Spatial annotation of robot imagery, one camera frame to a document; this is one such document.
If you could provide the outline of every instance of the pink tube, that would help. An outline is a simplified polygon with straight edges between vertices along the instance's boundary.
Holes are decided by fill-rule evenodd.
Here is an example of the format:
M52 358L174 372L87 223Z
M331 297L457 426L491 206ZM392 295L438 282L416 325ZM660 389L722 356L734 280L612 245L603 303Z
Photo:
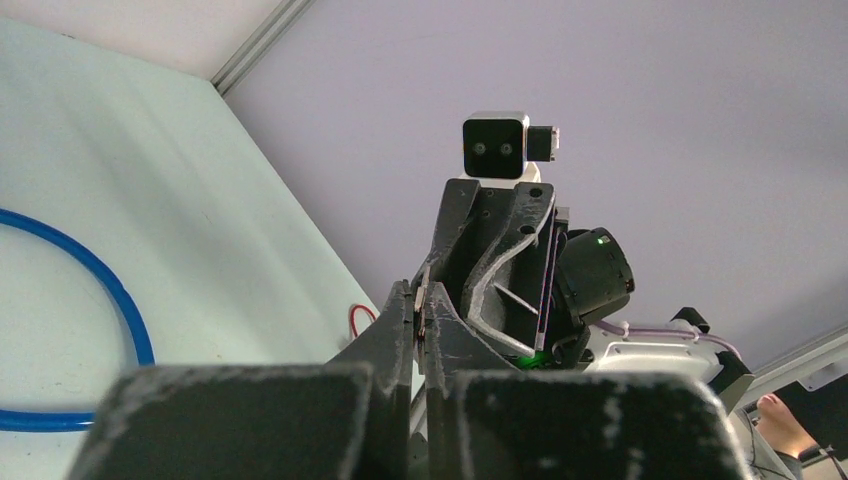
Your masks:
M613 335L624 336L625 330L622 327L613 325L609 322L605 322L600 320L592 325L609 332ZM727 342L727 340L717 337L715 335L710 335L707 333L701 335L695 335L694 332L687 332L686 330L671 330L667 328L629 328L626 331L628 337L665 337L665 338L682 338L684 340L704 340L706 342L714 343L716 345L721 346L725 350L729 352L733 352L739 360L742 360L742 356L739 355L739 351L736 350L736 347Z

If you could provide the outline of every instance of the blue tube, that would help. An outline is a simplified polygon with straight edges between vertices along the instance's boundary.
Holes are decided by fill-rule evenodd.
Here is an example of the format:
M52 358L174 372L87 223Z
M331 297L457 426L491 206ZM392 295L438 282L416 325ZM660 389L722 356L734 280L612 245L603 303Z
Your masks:
M140 366L153 365L150 336L130 294L109 267L73 238L38 220L0 208L0 224L18 228L43 238L83 264L103 284L118 305L132 336ZM0 410L0 430L12 432L74 432L85 430L94 418L92 412L17 412Z

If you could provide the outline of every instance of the ceiling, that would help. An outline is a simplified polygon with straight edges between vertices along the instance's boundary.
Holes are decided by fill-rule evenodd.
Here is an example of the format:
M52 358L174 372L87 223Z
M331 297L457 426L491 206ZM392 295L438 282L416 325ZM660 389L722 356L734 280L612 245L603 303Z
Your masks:
M372 299L429 250L464 118L518 109L628 255L615 319L696 307L752 368L845 325L848 3L528 5L322 0L228 97Z
M0 15L211 79L280 0L0 0Z

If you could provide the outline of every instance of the white panel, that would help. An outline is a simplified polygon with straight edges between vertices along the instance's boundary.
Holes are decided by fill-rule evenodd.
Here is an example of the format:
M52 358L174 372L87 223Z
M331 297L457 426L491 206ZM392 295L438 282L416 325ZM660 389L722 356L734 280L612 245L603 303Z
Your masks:
M323 362L372 306L208 82L0 20L0 173L0 206L115 271L160 362ZM100 285L8 227L0 306L0 408L90 408L132 367ZM59 478L80 438L0 432L0 478Z
M740 405L756 402L761 396L806 377L827 365L848 357L848 325L814 342L781 355L757 372L757 378L740 400Z
M212 78L280 0L2 0L0 15Z
M825 385L830 384L848 374L848 358L844 358L838 362L813 372L811 375L801 378L798 383L801 384L810 392L814 392Z
M378 300L467 115L561 127L542 180L625 249L616 318L696 307L756 369L848 321L846 51L842 1L323 0L228 102Z

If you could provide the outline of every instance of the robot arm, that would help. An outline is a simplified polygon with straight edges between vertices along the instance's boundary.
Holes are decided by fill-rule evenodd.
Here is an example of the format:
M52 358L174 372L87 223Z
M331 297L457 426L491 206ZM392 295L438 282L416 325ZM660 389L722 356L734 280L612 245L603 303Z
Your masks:
M70 478L748 478L725 405L750 373L700 320L604 320L632 272L539 181L556 129L487 114L463 132L429 254L355 341L325 365L133 372ZM410 441L414 359L426 441Z

